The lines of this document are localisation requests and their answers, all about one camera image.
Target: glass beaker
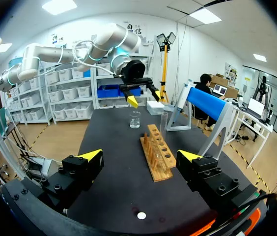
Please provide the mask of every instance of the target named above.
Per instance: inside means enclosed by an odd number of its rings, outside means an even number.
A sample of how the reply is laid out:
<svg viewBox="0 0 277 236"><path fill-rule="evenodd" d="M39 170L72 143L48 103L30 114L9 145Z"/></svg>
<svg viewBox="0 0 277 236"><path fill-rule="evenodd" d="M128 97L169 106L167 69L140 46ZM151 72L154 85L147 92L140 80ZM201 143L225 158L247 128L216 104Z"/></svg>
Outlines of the glass beaker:
<svg viewBox="0 0 277 236"><path fill-rule="evenodd" d="M137 129L140 126L139 122L140 112L132 111L130 112L130 127L132 129Z"/></svg>

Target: yellow tripod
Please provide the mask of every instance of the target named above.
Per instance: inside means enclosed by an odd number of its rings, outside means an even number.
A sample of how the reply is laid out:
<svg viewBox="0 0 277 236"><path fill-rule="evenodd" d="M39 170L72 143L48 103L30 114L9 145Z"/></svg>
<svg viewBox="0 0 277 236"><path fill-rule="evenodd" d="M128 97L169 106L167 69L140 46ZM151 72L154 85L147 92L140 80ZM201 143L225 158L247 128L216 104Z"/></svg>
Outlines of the yellow tripod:
<svg viewBox="0 0 277 236"><path fill-rule="evenodd" d="M161 83L161 92L160 92L160 96L161 96L161 99L160 101L161 102L166 102L166 103L169 103L169 99L168 99L168 96L167 96L167 93L166 93L166 90L165 90L165 87L166 87L166 76L167 76L167 54L168 54L168 45L165 44L165 58L164 58L164 68L163 68L163 79L162 81L160 82Z"/></svg>

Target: white circular marker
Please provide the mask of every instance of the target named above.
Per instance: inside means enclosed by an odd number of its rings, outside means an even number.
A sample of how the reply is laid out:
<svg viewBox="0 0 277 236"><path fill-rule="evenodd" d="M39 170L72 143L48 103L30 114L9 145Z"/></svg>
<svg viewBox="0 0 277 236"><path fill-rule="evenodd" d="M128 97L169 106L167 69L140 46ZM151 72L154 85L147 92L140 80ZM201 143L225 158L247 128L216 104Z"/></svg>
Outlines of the white circular marker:
<svg viewBox="0 0 277 236"><path fill-rule="evenodd" d="M145 218L146 218L146 214L144 212L139 212L138 213L138 219L143 220Z"/></svg>

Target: light stand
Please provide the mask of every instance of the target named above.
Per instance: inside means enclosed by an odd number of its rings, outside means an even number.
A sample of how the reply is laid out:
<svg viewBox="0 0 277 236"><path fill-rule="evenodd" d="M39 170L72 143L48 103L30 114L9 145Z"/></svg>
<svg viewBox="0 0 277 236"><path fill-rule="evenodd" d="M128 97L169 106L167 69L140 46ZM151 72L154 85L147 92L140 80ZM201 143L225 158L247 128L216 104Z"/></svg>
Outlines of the light stand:
<svg viewBox="0 0 277 236"><path fill-rule="evenodd" d="M165 37L165 35L162 33L156 37L157 43L159 45L160 51L165 52L165 58L164 58L164 67L163 67L163 78L161 83L161 102L166 102L169 103L169 99L165 90L166 87L166 76L167 76L167 54L170 51L170 45L173 44L173 42L176 39L176 36L174 35L173 32L169 34L168 37Z"/></svg>

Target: test tube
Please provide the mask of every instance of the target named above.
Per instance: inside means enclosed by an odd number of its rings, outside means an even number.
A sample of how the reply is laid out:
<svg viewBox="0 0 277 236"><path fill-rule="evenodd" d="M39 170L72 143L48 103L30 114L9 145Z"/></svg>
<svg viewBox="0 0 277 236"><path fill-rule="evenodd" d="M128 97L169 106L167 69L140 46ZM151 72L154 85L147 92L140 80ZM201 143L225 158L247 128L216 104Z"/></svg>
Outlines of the test tube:
<svg viewBox="0 0 277 236"><path fill-rule="evenodd" d="M167 120L168 120L168 112L163 112L160 120L160 134L164 142L166 141Z"/></svg>

